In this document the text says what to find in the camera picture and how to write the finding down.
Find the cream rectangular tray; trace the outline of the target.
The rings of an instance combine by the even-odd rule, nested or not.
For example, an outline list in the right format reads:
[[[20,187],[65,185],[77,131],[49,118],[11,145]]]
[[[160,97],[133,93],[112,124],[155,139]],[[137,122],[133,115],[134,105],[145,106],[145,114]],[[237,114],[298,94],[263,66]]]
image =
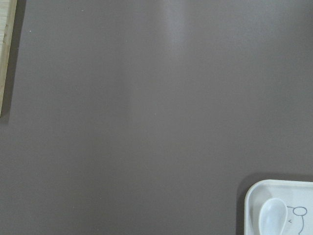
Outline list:
[[[245,196],[245,235],[260,235],[259,212],[261,206],[270,198],[279,198],[287,206],[287,221],[282,235],[311,235],[313,233],[312,182],[262,180],[251,186]]]

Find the wooden cutting board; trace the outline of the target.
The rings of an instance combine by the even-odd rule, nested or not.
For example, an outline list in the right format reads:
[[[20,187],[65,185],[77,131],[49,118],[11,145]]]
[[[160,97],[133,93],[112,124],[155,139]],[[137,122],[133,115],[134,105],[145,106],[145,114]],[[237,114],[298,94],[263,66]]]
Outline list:
[[[17,0],[0,0],[0,116],[2,116],[5,81],[17,2]]]

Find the white ceramic spoon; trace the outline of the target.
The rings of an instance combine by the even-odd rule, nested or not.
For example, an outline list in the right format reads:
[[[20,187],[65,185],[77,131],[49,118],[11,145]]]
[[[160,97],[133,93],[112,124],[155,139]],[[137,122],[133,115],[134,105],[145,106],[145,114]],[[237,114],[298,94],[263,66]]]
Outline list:
[[[259,212],[258,229],[261,235],[281,235],[287,221],[288,210],[279,198],[270,198]]]

